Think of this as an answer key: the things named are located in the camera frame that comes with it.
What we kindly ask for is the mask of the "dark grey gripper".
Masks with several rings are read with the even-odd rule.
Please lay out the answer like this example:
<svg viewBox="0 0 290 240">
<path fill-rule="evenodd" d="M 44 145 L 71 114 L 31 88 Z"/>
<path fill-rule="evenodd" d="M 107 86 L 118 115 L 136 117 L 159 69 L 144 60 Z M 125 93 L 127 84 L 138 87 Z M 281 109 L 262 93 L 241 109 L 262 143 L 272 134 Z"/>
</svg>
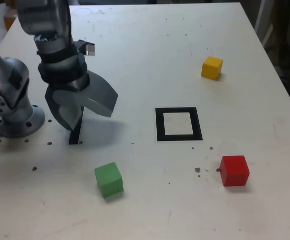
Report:
<svg viewBox="0 0 290 240">
<path fill-rule="evenodd" d="M 118 94 L 98 74 L 87 71 L 79 76 L 71 73 L 46 75 L 45 99 L 53 117 L 65 129 L 73 130 L 86 107 L 94 113 L 111 117 Z"/>
</svg>

